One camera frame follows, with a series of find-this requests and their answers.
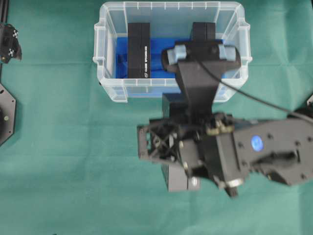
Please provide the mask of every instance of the black box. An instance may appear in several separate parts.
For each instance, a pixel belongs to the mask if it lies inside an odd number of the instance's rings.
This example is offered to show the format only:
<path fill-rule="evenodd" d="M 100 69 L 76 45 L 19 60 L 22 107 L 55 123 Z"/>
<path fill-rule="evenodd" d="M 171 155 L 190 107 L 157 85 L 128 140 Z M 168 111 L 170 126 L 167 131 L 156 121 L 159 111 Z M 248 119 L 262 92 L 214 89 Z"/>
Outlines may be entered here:
<path fill-rule="evenodd" d="M 150 24 L 128 23 L 128 78 L 151 78 Z"/>

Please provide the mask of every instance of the metal frame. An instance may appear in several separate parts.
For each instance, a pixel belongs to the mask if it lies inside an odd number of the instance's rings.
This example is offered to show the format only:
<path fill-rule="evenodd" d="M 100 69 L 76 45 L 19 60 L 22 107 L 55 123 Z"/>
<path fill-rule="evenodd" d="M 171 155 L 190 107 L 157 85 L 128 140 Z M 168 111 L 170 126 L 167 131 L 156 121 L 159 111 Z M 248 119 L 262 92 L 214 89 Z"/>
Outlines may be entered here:
<path fill-rule="evenodd" d="M 0 145 L 14 133 L 15 107 L 15 98 L 0 84 L 0 108 L 3 112 L 3 130 L 0 134 Z"/>

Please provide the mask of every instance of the black cable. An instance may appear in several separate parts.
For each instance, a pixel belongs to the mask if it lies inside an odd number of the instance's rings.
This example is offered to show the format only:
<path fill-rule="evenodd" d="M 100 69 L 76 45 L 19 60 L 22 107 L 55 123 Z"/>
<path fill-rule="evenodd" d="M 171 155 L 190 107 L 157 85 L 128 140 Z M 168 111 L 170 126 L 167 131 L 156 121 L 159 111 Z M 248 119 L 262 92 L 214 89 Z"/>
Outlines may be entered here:
<path fill-rule="evenodd" d="M 257 101 L 257 102 L 260 102 L 260 103 L 265 104 L 265 105 L 267 105 L 267 106 L 270 106 L 270 107 L 272 107 L 272 108 L 278 109 L 278 110 L 283 111 L 283 112 L 285 112 L 285 113 L 287 113 L 287 114 L 289 114 L 289 115 L 292 115 L 292 116 L 294 116 L 294 117 L 300 118 L 300 119 L 302 119 L 302 120 L 305 120 L 305 121 L 307 121 L 307 122 L 313 124 L 313 119 L 310 118 L 310 117 L 308 117 L 308 116 L 306 116 L 306 115 L 302 115 L 302 114 L 293 112 L 293 111 L 291 111 L 291 110 L 285 109 L 285 108 L 283 108 L 283 107 L 280 107 L 280 106 L 278 106 L 278 105 L 269 103 L 269 102 L 267 102 L 267 101 L 265 101 L 265 100 L 259 99 L 259 98 L 255 97 L 255 96 L 252 96 L 252 95 L 250 95 L 250 94 L 248 94 L 248 93 L 246 93 L 246 92 L 243 92 L 243 91 L 241 91 L 241 90 L 238 90 L 237 88 L 235 88 L 235 87 L 233 87 L 233 86 L 231 86 L 231 85 L 228 85 L 227 83 L 223 82 L 220 78 L 218 78 L 217 76 L 215 76 L 213 73 L 211 73 L 211 72 L 206 68 L 206 66 L 203 64 L 202 61 L 200 61 L 200 60 L 198 60 L 197 58 L 195 58 L 194 55 L 191 55 L 191 57 L 203 68 L 203 70 L 204 70 L 208 75 L 210 75 L 214 80 L 217 80 L 217 81 L 219 81 L 220 83 L 222 83 L 224 86 L 227 86 L 228 88 L 230 88 L 230 89 L 232 89 L 232 90 L 234 90 L 234 91 L 236 91 L 236 92 L 238 92 L 238 93 L 240 93 L 240 94 L 242 94 L 242 95 L 244 95 L 244 96 L 246 96 L 246 97 L 248 97 L 248 98 L 250 98 L 250 99 L 252 99 L 252 100 L 255 100 L 255 101 Z"/>

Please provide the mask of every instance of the plastic container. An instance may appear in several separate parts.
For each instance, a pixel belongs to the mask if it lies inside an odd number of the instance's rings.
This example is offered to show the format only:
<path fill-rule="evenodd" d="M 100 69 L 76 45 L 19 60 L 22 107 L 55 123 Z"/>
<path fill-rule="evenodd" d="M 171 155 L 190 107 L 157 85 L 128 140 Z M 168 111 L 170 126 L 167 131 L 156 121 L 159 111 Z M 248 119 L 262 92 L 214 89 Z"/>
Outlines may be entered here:
<path fill-rule="evenodd" d="M 150 23 L 153 38 L 189 38 L 193 22 L 215 22 L 216 38 L 234 45 L 241 55 L 242 66 L 227 72 L 223 81 L 240 88 L 248 79 L 250 25 L 245 10 L 237 2 L 107 2 L 100 8 L 100 20 L 94 26 L 94 57 L 97 77 L 115 102 L 128 97 L 161 97 L 177 93 L 173 78 L 120 79 L 115 76 L 115 50 L 118 37 L 127 37 L 127 24 Z M 229 100 L 235 91 L 220 85 L 215 102 Z"/>

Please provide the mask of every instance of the table surface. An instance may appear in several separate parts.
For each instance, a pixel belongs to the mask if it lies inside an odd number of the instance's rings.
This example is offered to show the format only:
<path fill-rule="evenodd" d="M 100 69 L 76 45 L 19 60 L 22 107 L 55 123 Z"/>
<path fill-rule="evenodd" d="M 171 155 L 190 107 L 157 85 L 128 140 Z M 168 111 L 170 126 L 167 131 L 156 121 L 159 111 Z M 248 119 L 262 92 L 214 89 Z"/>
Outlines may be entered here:
<path fill-rule="evenodd" d="M 253 61 L 243 90 L 290 109 L 313 93 L 310 0 L 243 0 Z M 168 193 L 160 166 L 137 157 L 136 126 L 161 99 L 112 102 L 92 62 L 103 0 L 11 0 L 23 60 L 3 66 L 17 99 L 15 134 L 0 149 L 0 231 L 7 235 L 304 235 L 313 182 L 295 187 L 251 174 L 229 199 L 213 183 Z M 215 111 L 284 118 L 234 95 Z"/>

